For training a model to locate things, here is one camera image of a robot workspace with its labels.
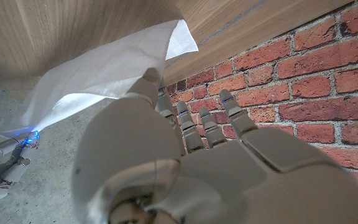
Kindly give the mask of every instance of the gray floor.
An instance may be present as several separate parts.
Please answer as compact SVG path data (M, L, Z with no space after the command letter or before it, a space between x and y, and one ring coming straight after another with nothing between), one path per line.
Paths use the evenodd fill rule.
M36 158L21 181L0 200L0 223L76 223L70 198L76 147L90 119L109 102L100 101L40 132ZM0 131L20 105L0 89Z

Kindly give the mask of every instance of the blue led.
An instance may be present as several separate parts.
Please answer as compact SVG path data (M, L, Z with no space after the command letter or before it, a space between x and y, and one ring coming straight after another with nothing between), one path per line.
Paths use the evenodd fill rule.
M186 112L186 111L188 111L188 110L185 110L185 111L183 111L183 112L181 112L181 113L179 113L179 114L182 114L182 113L184 113L184 112Z
M34 132L34 137L32 137L32 138L26 138L26 139L24 139L23 141L25 142L25 143L32 143L34 140L36 140L36 139L40 139L40 135L39 135L39 133L38 133L38 131L35 131Z
M230 98L229 98L229 99L227 99L227 100L230 100L230 99L233 99L233 96L232 96L232 97L230 97ZM224 101L223 101L223 103L224 103L224 102L226 102L227 100L224 100Z

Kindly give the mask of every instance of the white cloth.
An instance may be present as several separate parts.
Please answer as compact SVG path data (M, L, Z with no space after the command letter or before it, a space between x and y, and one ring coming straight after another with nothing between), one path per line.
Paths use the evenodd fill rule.
M27 96L7 138L65 119L104 98L120 98L148 68L162 75L165 59L198 51L184 20L148 27L49 70Z

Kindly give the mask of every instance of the white robotic hand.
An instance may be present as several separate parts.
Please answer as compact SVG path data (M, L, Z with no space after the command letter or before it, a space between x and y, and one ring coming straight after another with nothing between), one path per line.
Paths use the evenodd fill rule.
M27 170L38 143L37 131L0 142L0 157L12 153L7 162L0 164L0 199L7 195L10 186L18 182Z
M155 72L85 131L72 177L81 223L358 223L357 182L317 148L259 129L227 90L220 98L238 139L203 108L206 150L179 102L187 154Z

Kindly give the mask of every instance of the wooden board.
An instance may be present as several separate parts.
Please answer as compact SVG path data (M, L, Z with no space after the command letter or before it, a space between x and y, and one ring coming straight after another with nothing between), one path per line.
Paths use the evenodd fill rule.
M165 78L173 83L347 2L0 0L0 87L23 100L51 68L146 27L184 18L202 44L199 53L167 62L172 66Z
M173 63L167 62L165 83L170 85L192 76L349 2L351 1L265 1L199 46L199 52L189 53Z

